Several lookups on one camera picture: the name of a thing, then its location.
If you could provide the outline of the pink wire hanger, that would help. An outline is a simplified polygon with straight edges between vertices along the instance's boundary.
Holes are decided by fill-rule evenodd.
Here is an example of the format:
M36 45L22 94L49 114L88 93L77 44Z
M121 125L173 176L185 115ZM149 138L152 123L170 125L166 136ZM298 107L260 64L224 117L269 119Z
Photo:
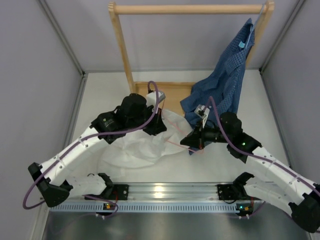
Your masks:
M162 101L162 105L161 105L161 115L162 117L170 124L172 125L176 130L178 130L180 133L182 133L184 136L186 136L186 133L184 131L182 131L176 124L174 124L173 122L171 122L165 115L165 99ZM204 149L203 148L199 148L198 151L195 151L195 150L192 150L184 145L181 145L181 144L178 144L178 143L174 143L174 142L171 142L169 140L167 140L167 142L175 145L175 146L178 146L180 148L183 148L183 149L186 149L188 150L189 152L192 152L192 153L196 153L196 154L203 154L204 153Z

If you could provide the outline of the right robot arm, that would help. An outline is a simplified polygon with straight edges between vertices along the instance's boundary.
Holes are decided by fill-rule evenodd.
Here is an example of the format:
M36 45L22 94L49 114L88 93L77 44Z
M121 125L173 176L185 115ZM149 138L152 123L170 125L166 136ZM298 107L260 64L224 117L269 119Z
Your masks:
M226 143L229 153L246 167L231 185L233 197L258 198L284 211L303 230L320 230L320 185L277 160L246 134L235 113L223 113L214 127L199 121L180 143L199 149L205 143Z

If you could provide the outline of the white shirt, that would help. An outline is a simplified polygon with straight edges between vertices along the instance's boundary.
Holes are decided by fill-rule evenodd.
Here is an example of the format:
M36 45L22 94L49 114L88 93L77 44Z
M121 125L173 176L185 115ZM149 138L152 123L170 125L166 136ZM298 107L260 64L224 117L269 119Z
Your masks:
M168 109L164 110L164 114L186 135L191 132L191 126L183 116ZM165 132L153 136L148 135L143 130L137 130L108 145L97 162L97 171L118 178L124 175L126 169L150 167L155 165L162 157L183 152L184 148L173 145L168 141L180 144L180 141L186 136L176 130L163 117L162 120L167 127Z

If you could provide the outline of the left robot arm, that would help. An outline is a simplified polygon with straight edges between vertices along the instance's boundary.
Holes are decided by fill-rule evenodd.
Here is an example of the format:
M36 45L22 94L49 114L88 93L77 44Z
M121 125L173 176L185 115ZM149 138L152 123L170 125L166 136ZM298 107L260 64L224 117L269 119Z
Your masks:
M143 130L155 136L166 131L159 108L165 98L162 91L150 90L145 97L131 93L114 110L99 114L62 152L43 163L32 163L28 171L44 203L52 208L73 197L108 200L113 195L114 183L106 173L80 178L71 177L71 173L92 154L128 133Z

